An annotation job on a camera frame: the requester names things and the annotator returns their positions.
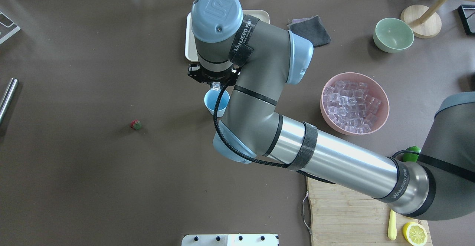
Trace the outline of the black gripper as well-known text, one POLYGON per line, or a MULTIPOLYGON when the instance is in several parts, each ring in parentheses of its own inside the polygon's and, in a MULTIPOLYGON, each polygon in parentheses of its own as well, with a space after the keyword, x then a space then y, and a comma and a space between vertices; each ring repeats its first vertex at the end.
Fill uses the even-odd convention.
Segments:
POLYGON ((219 87, 224 85, 234 86, 240 74, 240 68, 229 67, 226 70, 214 72, 204 68, 202 65, 189 65, 188 77, 199 83, 206 83, 210 88, 214 83, 219 83, 219 87))

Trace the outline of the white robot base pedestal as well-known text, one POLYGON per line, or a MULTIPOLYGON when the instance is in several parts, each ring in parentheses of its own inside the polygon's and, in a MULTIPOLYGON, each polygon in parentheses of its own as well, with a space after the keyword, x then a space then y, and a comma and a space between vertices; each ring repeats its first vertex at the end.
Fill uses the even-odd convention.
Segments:
POLYGON ((182 246, 278 246, 277 234, 189 234, 182 246))

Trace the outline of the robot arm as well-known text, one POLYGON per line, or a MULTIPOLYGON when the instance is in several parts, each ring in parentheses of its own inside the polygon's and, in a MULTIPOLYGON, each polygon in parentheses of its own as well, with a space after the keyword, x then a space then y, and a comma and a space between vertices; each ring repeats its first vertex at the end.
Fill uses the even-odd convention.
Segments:
POLYGON ((219 153, 241 163, 273 165, 335 183, 421 220, 474 211, 474 92, 447 97, 417 162, 402 162, 275 112, 285 84, 298 84, 312 43, 243 13, 239 0, 195 0, 191 8, 200 83, 233 85, 224 116, 213 112, 219 153))

